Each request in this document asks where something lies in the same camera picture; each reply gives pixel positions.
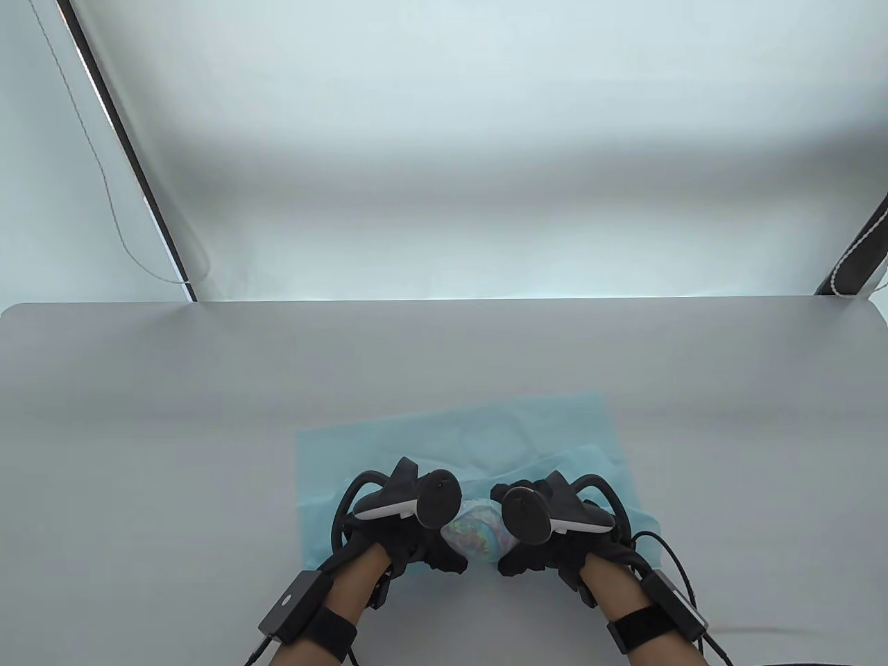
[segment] white cord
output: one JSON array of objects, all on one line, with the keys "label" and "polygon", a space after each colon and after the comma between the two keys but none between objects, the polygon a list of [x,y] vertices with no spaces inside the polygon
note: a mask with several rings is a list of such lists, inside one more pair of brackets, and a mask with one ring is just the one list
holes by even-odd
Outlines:
[{"label": "white cord", "polygon": [[162,277],[158,275],[147,266],[145,266],[142,262],[136,259],[132,252],[130,251],[129,246],[126,244],[126,241],[123,238],[123,232],[120,228],[120,220],[117,218],[117,210],[114,206],[114,197],[111,196],[111,186],[108,184],[107,174],[105,173],[105,167],[102,166],[102,161],[99,159],[99,152],[96,150],[95,145],[92,143],[92,138],[90,137],[90,133],[86,130],[86,123],[83,121],[83,115],[80,113],[80,107],[77,105],[77,101],[74,98],[74,93],[71,91],[71,85],[67,81],[67,76],[65,76],[65,70],[62,68],[61,63],[59,62],[59,56],[56,54],[55,49],[52,47],[52,41],[50,41],[49,35],[46,34],[46,28],[44,27],[44,22],[40,18],[40,13],[37,11],[37,8],[34,7],[34,0],[28,0],[28,4],[31,5],[31,12],[34,13],[34,18],[37,19],[37,25],[40,26],[40,32],[43,33],[44,39],[46,40],[46,45],[50,47],[50,53],[52,54],[52,59],[55,60],[56,67],[59,70],[59,74],[61,75],[61,80],[65,84],[65,89],[67,90],[67,95],[71,99],[71,105],[74,107],[74,112],[77,115],[77,121],[80,123],[80,129],[83,130],[83,136],[86,137],[86,143],[89,144],[90,150],[92,151],[92,156],[95,158],[96,165],[99,167],[99,173],[102,175],[102,183],[105,185],[105,195],[108,199],[108,208],[111,210],[111,218],[114,220],[114,226],[117,230],[117,238],[120,239],[120,244],[123,246],[123,251],[127,253],[127,255],[132,259],[136,266],[141,268],[147,274],[151,275],[151,277],[160,280],[161,282],[167,282],[168,284],[191,284],[190,280],[169,280],[168,278]]},{"label": "white cord", "polygon": [[[877,228],[879,227],[879,225],[882,224],[882,222],[884,221],[886,216],[888,216],[888,207],[885,208],[884,212],[882,213],[882,216],[878,220],[876,220],[876,223],[873,226],[871,226],[869,229],[867,229],[867,232],[864,235],[862,235],[860,238],[858,238],[857,242],[854,243],[850,248],[848,248],[848,251],[845,252],[845,254],[842,255],[842,258],[838,260],[836,267],[833,268],[833,272],[829,276],[829,288],[832,289],[833,294],[835,294],[836,296],[838,296],[840,298],[857,298],[860,296],[860,294],[840,294],[840,293],[838,293],[838,289],[836,289],[836,274],[838,274],[838,269],[842,267],[842,264],[844,263],[844,261],[851,256],[852,252],[854,252],[856,249],[858,249],[860,247],[861,243],[863,243],[864,241],[867,240],[867,237],[870,234],[872,234],[875,230],[877,230]],[[865,297],[869,298],[870,296],[875,294],[877,291],[881,291],[885,287],[888,287],[888,283],[883,284],[881,287],[876,287],[875,289],[870,291]]]}]

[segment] skin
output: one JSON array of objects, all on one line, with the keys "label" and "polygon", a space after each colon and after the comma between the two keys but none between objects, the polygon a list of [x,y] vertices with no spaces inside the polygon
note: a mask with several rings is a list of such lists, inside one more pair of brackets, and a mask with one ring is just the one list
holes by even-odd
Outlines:
[{"label": "skin", "polygon": [[[373,546],[352,564],[337,572],[333,589],[324,606],[357,625],[373,588],[391,564],[385,550],[379,545]],[[641,591],[638,579],[625,567],[590,555],[580,576],[610,622],[652,605],[651,600]],[[628,656],[631,666],[708,666],[694,646],[675,631],[648,641]],[[272,659],[271,666],[338,664],[336,657],[311,641],[299,640],[291,646],[281,646]]]}]

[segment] black frame bar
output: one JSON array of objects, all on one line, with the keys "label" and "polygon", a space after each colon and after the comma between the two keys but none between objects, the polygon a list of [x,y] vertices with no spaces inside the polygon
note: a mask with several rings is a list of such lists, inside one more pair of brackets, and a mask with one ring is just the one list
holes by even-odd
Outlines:
[{"label": "black frame bar", "polygon": [[74,43],[80,50],[81,55],[83,55],[83,62],[86,63],[86,68],[92,77],[92,81],[96,84],[96,90],[99,91],[99,97],[105,105],[108,116],[111,118],[111,126],[114,128],[114,131],[117,134],[117,139],[120,141],[120,145],[123,147],[123,152],[126,154],[126,159],[130,163],[132,172],[135,174],[136,180],[139,182],[139,187],[141,187],[142,194],[148,202],[148,207],[155,216],[157,226],[161,230],[163,242],[166,243],[167,249],[170,251],[170,256],[172,257],[173,263],[176,265],[178,274],[182,276],[183,281],[186,281],[186,284],[183,286],[188,292],[188,297],[191,298],[192,302],[196,303],[197,296],[194,293],[194,288],[191,283],[187,282],[188,273],[185,269],[185,265],[182,263],[182,257],[179,255],[178,250],[176,250],[176,244],[172,240],[170,229],[167,227],[166,220],[163,218],[163,213],[161,213],[160,206],[157,204],[154,192],[152,192],[151,186],[148,184],[148,178],[145,175],[145,171],[142,169],[142,165],[139,163],[136,150],[130,141],[129,135],[126,133],[126,128],[123,126],[123,119],[117,112],[114,98],[111,96],[111,91],[105,82],[105,77],[102,75],[99,63],[96,61],[96,57],[92,52],[86,34],[83,32],[83,26],[77,18],[74,6],[71,4],[70,0],[56,0],[56,4],[59,6],[59,11],[62,16],[65,17],[67,28],[70,31],[71,36],[74,38]]},{"label": "black frame bar", "polygon": [[[854,243],[863,237],[864,234],[869,233],[867,240],[862,242],[854,252],[848,255],[848,258],[842,263],[842,265],[839,266],[838,273],[836,273],[836,291],[838,291],[838,293],[849,296],[859,294],[860,290],[863,289],[863,285],[869,281],[869,278],[873,276],[873,273],[884,261],[885,257],[888,256],[888,219],[883,220],[882,223],[879,224],[879,219],[882,218],[886,210],[888,210],[888,195],[882,200],[878,208],[876,208],[876,212],[873,213],[872,217],[867,221],[867,224],[863,226],[860,233],[854,237],[852,243],[842,253],[843,257],[848,250],[853,247]],[[870,231],[876,226],[876,224],[879,225],[878,228]],[[817,289],[817,296],[834,295],[829,282],[833,272],[836,270],[836,265],[840,260],[841,257],[836,261],[836,264],[829,269],[826,279]]]}]

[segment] blue paper sheet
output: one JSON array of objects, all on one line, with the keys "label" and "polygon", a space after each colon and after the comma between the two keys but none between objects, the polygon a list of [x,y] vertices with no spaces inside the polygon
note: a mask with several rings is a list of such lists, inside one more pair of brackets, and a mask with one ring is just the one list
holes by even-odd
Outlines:
[{"label": "blue paper sheet", "polygon": [[[596,473],[622,499],[633,531],[660,532],[659,523],[641,510],[602,398],[554,396],[300,432],[297,514],[303,566],[317,567],[330,555],[333,513],[352,479],[365,470],[388,474],[402,456],[415,461],[420,474],[438,468],[453,472],[464,500],[489,497],[496,483],[537,480],[556,469],[568,481]],[[607,508],[594,488],[583,497]],[[643,540],[638,550],[659,566],[656,543]]]}]

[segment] white backdrop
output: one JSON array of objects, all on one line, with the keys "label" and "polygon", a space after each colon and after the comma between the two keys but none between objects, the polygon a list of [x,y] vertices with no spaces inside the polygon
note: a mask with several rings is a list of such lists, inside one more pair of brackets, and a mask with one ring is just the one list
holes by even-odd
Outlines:
[{"label": "white backdrop", "polygon": [[888,184],[874,0],[76,5],[205,298],[810,294]]},{"label": "white backdrop", "polygon": [[[177,278],[56,5],[36,0],[93,142],[123,234],[155,273]],[[99,170],[27,0],[0,4],[0,313],[43,301],[184,301],[126,256]]]}]

